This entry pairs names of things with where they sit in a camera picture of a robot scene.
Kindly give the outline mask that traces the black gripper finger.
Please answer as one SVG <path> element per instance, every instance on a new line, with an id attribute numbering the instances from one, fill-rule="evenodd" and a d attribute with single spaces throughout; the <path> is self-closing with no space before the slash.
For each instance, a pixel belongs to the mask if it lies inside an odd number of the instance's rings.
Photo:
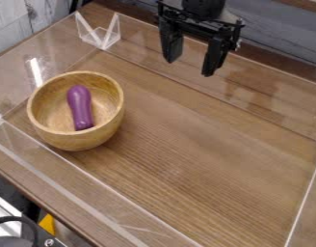
<path id="1" fill-rule="evenodd" d="M 206 77 L 214 75 L 215 71 L 223 66 L 229 55 L 229 41 L 217 36 L 209 41 L 209 48 L 205 56 L 202 74 Z"/>
<path id="2" fill-rule="evenodd" d="M 159 19 L 159 36 L 163 57 L 174 63 L 183 54 L 185 35 L 179 24 L 163 17 Z"/>

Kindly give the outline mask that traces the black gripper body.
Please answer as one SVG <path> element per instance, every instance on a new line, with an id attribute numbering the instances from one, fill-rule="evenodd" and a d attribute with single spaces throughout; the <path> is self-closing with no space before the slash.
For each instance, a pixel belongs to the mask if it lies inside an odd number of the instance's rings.
<path id="1" fill-rule="evenodd" d="M 239 48 L 245 21 L 229 11 L 227 0 L 158 0 L 158 24 L 162 17 L 179 24 L 183 34 L 221 36 L 229 50 Z"/>

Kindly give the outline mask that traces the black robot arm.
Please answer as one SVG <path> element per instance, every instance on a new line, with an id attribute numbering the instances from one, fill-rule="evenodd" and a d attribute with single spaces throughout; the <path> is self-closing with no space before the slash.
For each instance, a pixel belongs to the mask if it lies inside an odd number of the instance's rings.
<path id="1" fill-rule="evenodd" d="M 227 0 L 158 0 L 158 27 L 169 63 L 183 55 L 186 34 L 207 40 L 202 75 L 210 77 L 241 46 L 245 21 L 229 11 Z"/>

